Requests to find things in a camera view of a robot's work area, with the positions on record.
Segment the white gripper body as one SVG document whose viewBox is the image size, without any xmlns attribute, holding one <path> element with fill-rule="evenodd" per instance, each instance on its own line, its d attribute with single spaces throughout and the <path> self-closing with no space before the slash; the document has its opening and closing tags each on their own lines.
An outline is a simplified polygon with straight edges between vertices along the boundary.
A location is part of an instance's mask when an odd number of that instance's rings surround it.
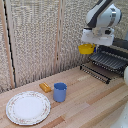
<svg viewBox="0 0 128 128">
<path fill-rule="evenodd" d="M 84 29 L 81 40 L 97 45 L 110 46 L 114 40 L 114 30 L 112 28 Z"/>
</svg>

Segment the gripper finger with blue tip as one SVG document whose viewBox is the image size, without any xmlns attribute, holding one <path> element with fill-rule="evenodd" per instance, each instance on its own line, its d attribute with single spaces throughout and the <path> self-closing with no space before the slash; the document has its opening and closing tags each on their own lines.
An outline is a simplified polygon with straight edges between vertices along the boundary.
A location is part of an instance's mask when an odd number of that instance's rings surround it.
<svg viewBox="0 0 128 128">
<path fill-rule="evenodd" d="M 98 47 L 99 47 L 99 45 L 96 45 L 96 46 L 95 46 L 95 48 L 94 48 L 94 53 L 96 53 L 96 52 L 97 52 Z"/>
</svg>

